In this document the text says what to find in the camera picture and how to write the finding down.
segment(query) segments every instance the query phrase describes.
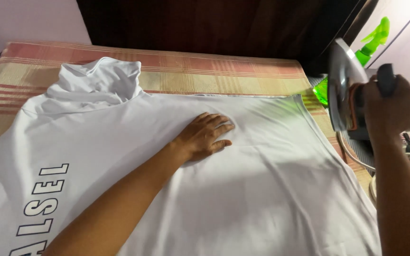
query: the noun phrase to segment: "bed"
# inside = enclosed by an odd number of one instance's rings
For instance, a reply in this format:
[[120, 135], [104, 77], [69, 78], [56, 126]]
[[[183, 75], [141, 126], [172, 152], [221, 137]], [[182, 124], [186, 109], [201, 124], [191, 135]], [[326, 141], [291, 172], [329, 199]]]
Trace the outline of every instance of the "bed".
[[353, 169], [363, 190], [369, 195], [371, 176], [365, 168], [347, 158], [339, 147], [327, 112], [312, 92], [302, 67], [294, 60], [47, 41], [9, 42], [0, 57], [0, 136], [12, 124], [28, 98], [44, 93], [58, 80], [62, 63], [86, 64], [104, 56], [140, 61], [140, 86], [148, 93], [301, 94], [306, 108], [328, 141]]

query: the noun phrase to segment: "striped cloth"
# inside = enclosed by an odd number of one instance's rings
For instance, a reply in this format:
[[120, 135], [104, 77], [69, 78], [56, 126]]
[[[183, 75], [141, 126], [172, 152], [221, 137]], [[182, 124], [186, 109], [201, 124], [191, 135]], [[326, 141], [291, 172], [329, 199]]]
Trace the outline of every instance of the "striped cloth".
[[368, 193], [371, 177], [364, 168], [345, 157], [328, 114], [312, 92], [302, 67], [293, 60], [120, 49], [60, 42], [10, 42], [0, 57], [0, 136], [12, 124], [15, 114], [28, 98], [42, 94], [58, 80], [62, 63], [86, 64], [104, 56], [123, 61], [140, 61], [140, 86], [149, 93], [301, 94], [308, 111]]

